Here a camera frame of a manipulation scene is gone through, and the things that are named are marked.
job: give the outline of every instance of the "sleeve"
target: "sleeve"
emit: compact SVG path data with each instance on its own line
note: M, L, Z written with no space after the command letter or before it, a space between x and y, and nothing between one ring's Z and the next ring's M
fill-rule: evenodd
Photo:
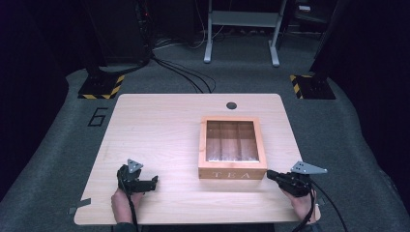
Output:
M114 232L135 232L136 227L131 223L121 222L114 225Z
M300 232L323 232L322 227L320 227L318 222L307 224Z

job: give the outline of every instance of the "gray carpet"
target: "gray carpet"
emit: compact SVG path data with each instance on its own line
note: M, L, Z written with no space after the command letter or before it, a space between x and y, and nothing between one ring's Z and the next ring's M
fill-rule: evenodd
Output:
M304 161L329 170L312 179L334 200L349 231L409 231L409 215L366 145L355 108L343 91L329 80L337 96L334 101L298 100L293 92L289 75L308 74L318 40L286 36L278 52L279 68L271 64L267 41L266 37L252 36L215 42L212 63L208 65L203 63L205 44L197 49L168 46L154 53L211 76L217 82L215 93L281 95ZM117 100L78 99L77 91L86 77L86 71L67 76L70 91L65 104L38 151L0 203L0 231L110 231L109 226L75 225L73 215L67 214L80 200ZM183 77L151 61L126 75L119 94L125 93L195 91ZM102 126L87 127L98 107L107 108L99 111L106 115ZM326 199L321 213L325 231L343 231ZM275 230L288 232L296 225L278 223ZM175 231L172 226L162 229Z

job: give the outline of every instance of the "wooden table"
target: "wooden table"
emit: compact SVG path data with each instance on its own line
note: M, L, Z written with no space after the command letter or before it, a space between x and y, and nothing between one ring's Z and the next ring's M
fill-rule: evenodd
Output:
M236 109L228 109L236 102ZM78 208L77 224L115 224L110 196L127 159L143 163L140 180L159 176L143 197L140 224L249 223L297 220L278 185L263 180L198 179L202 116L260 120L268 168L288 172L301 160L276 94L126 94L119 97Z

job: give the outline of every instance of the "human hand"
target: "human hand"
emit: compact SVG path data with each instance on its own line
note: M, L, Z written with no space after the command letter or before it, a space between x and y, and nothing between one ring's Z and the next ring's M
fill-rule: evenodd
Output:
M134 192L131 195L131 200L135 211L138 209L139 201L141 200L143 192ZM114 213L114 218L117 223L127 222L132 223L132 213L129 200L126 194L119 188L111 196L111 208Z
M310 199L310 194L302 197L295 197L289 192L283 190L282 188L280 189L283 194L285 194L289 200L290 203L293 206L293 210L295 211L296 215L298 216L299 220L305 219L307 216L308 212L310 211L311 208L311 199ZM311 190L311 193L313 194L314 199L316 199L316 191L314 189ZM316 222L316 216L315 216L315 208L313 205L313 212L311 214L310 220L307 222L307 224L315 223Z

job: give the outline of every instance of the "wooden box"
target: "wooden box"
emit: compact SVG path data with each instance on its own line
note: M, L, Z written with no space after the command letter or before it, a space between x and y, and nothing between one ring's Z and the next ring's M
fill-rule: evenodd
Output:
M202 118L199 179L261 180L266 170L267 162L258 118Z

